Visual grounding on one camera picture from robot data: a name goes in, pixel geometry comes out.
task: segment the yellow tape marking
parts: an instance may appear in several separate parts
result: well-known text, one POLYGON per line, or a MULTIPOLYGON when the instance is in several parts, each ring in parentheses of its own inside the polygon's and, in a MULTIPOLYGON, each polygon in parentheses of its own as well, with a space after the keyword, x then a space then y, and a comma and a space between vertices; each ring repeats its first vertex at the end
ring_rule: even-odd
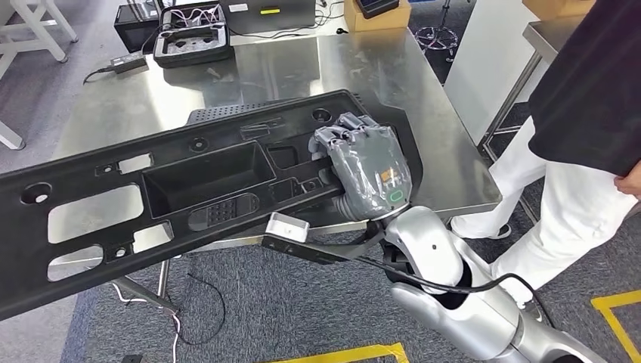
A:
POLYGON ((641 303, 641 290, 630 291, 629 293, 619 293, 618 295, 597 297, 592 299, 592 306, 599 310, 605 321, 608 322, 610 328, 615 333, 617 339, 625 349, 625 352, 630 356, 632 362, 641 363, 641 354, 636 350, 634 343, 627 335, 625 329, 621 326, 619 319, 612 312, 613 308, 619 306, 630 305, 634 303, 641 303))
POLYGON ((362 346, 361 348, 347 349, 340 352, 312 355, 272 363, 349 363, 351 361, 363 361, 365 359, 379 358, 386 355, 396 357, 397 363, 410 363, 407 355, 405 355, 405 349, 403 349, 403 345, 400 343, 390 346, 382 346, 379 344, 375 346, 362 346))

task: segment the metal table surface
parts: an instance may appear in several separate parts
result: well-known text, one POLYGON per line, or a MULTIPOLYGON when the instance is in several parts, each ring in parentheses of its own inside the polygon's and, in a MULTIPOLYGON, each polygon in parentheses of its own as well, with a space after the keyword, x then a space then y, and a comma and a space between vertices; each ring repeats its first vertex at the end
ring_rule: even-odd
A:
MULTIPOLYGON (((54 158, 184 126, 190 112, 200 108, 300 98, 346 88, 374 92, 384 104, 406 111, 424 169, 415 204, 428 206, 445 219, 488 211, 499 203, 500 192, 487 166, 408 30, 240 45, 235 52, 234 59, 171 70, 148 58, 148 69, 96 76, 83 87, 54 158)), ((50 216, 50 240, 84 234, 96 224, 110 225, 139 209, 137 200, 136 195, 123 194, 83 200, 87 203, 78 205, 80 210, 60 210, 50 216)), ((364 222, 345 222, 324 207, 312 208, 303 217, 314 227, 311 234, 365 226, 364 222)), ((198 250, 256 244, 261 231, 264 228, 254 228, 198 250)), ((152 247, 157 238, 141 239, 152 247)), ((100 260, 79 251, 53 264, 82 261, 100 260)))
POLYGON ((523 37, 544 61, 551 64, 584 17, 561 17, 553 20, 533 21, 525 27, 523 37))

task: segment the gray plastic cover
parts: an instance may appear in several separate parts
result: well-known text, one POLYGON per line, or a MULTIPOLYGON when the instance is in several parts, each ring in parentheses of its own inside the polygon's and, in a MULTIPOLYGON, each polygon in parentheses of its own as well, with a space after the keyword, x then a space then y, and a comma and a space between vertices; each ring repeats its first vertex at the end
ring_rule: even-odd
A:
POLYGON ((346 218, 379 219, 408 204, 410 168, 391 127, 344 113, 314 132, 309 151, 312 159, 331 158, 345 189, 335 204, 346 218))

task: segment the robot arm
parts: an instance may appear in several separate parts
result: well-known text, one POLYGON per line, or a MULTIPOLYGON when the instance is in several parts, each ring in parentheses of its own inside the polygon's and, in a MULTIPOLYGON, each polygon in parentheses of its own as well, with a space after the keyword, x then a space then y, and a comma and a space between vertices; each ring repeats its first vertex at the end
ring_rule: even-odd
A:
POLYGON ((389 127, 368 116, 344 114, 335 125, 315 132, 309 150, 313 158, 332 159, 333 171, 345 188, 336 207, 346 218, 369 219, 366 237, 360 244, 314 246, 301 237, 306 235, 306 222, 277 214, 268 224, 264 246, 320 263, 355 259, 400 276, 392 279, 394 301, 471 358, 503 363, 605 362, 568 334, 522 314, 503 289, 469 290, 492 282, 488 265, 433 211, 410 205, 409 169, 389 127), (368 239, 394 246, 395 256, 403 259, 392 262, 402 265, 403 271, 363 257, 372 245, 368 239))

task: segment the white cabinet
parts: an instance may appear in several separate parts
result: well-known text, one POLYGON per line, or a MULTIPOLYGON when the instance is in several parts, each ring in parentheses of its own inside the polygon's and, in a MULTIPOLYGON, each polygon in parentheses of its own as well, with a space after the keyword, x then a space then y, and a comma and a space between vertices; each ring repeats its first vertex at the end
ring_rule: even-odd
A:
MULTIPOLYGON (((538 18, 521 0, 478 0, 444 88, 478 144, 534 53, 523 30, 538 18)), ((547 64, 541 61, 517 101, 526 101, 547 64)))

